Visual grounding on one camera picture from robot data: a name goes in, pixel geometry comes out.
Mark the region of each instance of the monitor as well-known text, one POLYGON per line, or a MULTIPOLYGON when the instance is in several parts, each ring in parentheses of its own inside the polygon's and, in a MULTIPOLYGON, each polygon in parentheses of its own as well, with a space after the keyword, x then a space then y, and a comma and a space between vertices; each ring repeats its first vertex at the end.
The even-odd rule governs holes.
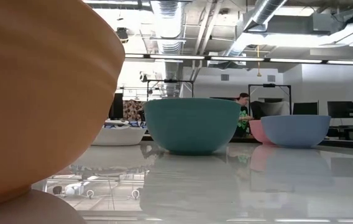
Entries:
POLYGON ((318 115, 318 103, 294 103, 293 114, 318 115))
POLYGON ((112 106, 109 110, 109 118, 113 120, 124 118, 122 106, 122 93, 115 93, 112 106))
POLYGON ((329 101, 327 107, 332 118, 353 118, 353 101, 329 101))

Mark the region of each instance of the person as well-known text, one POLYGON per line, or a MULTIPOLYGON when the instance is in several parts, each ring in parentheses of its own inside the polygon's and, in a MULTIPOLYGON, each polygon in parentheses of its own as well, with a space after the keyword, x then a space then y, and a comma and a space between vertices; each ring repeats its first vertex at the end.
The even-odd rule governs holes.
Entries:
POLYGON ((235 137, 244 137, 247 129, 247 122, 253 118, 248 115, 248 109, 246 105, 249 103, 249 95, 247 93, 240 93, 239 97, 235 99, 235 102, 241 105, 240 118, 237 123, 237 128, 234 133, 235 137))

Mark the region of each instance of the black stand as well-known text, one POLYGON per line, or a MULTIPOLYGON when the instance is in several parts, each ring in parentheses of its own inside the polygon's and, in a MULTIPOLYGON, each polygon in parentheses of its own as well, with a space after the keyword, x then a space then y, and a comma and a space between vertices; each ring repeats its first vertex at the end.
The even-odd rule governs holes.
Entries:
POLYGON ((194 92, 194 84, 193 81, 188 80, 173 80, 173 79, 164 79, 164 80, 147 80, 147 89, 146 89, 146 101, 149 101, 149 83, 150 82, 164 82, 164 83, 190 83, 191 84, 191 97, 195 96, 194 92))
POLYGON ((262 85, 256 85, 256 84, 249 85, 249 115, 251 114, 250 104, 251 104, 251 87, 252 86, 262 86, 264 88, 275 88, 276 86, 278 86, 280 88, 287 87, 288 88, 288 99, 290 100, 290 114, 293 114, 292 103, 291 103, 291 85, 276 85, 276 84, 270 83, 270 84, 262 84, 262 85))

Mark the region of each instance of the white table surface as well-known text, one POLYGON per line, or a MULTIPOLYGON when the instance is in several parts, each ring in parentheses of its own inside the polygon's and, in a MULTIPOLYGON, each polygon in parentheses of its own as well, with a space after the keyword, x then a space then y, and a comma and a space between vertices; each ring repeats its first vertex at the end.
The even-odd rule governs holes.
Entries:
POLYGON ((59 197, 88 223, 353 223, 353 149, 230 143, 185 157, 141 142, 92 147, 62 174, 47 192, 83 184, 59 197))

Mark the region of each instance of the white bowl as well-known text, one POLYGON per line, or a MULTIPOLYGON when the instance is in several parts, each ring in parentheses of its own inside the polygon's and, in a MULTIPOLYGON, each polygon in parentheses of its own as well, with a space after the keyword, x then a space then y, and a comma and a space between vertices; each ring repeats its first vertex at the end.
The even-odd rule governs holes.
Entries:
POLYGON ((133 146, 139 144, 146 132, 146 128, 129 126, 116 128, 102 128, 92 146, 133 146))

